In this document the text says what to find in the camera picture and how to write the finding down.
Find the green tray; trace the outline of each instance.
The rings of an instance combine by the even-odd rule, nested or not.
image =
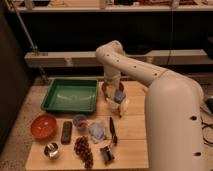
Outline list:
[[[97,93],[97,80],[55,78],[41,109],[48,112],[91,113],[96,108]]]

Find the floor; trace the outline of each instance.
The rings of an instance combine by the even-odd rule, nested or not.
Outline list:
[[[40,109],[43,95],[47,91],[48,86],[41,86],[35,83],[29,90],[23,106],[20,109],[18,118],[6,142],[5,148],[0,156],[1,171],[24,171],[25,163],[31,148],[32,137],[29,125],[37,115],[43,113]],[[203,86],[207,97],[213,95],[213,85]],[[205,122],[213,123],[213,118],[202,112]],[[205,130],[204,135],[210,138],[213,130]],[[208,171],[213,170],[213,147],[205,146]]]

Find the bunch of grapes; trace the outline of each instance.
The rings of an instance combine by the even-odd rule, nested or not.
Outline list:
[[[74,146],[75,153],[80,156],[85,163],[85,169],[92,169],[93,155],[88,143],[88,137],[82,136],[77,138]]]

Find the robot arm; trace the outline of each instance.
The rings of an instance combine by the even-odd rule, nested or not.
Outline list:
[[[145,115],[150,171],[205,171],[199,84],[171,70],[127,58],[118,41],[99,47],[96,57],[104,66],[106,80],[119,82],[121,71],[149,87]]]

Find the wooden tabletop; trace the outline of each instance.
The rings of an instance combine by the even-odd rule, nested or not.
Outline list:
[[[103,121],[106,128],[107,139],[99,144],[89,144],[94,157],[93,169],[146,169],[148,168],[147,142],[145,131],[144,98],[145,87],[135,81],[124,81],[124,88],[130,103],[125,115],[119,118],[110,112],[101,92],[99,83],[98,100],[96,111],[88,116],[88,122]],[[118,136],[118,145],[113,148],[115,160],[105,165],[100,154],[100,148],[109,144],[111,134],[109,131],[109,117],[112,116]],[[69,145],[60,143],[62,124],[64,121],[72,120],[73,115],[57,115],[57,134],[53,139],[32,144],[26,163],[26,170],[84,170],[84,164],[74,152],[74,143],[81,136],[75,127],[72,131],[72,140]],[[44,156],[44,145],[48,142],[56,142],[59,145],[60,156],[56,160],[49,160]]]

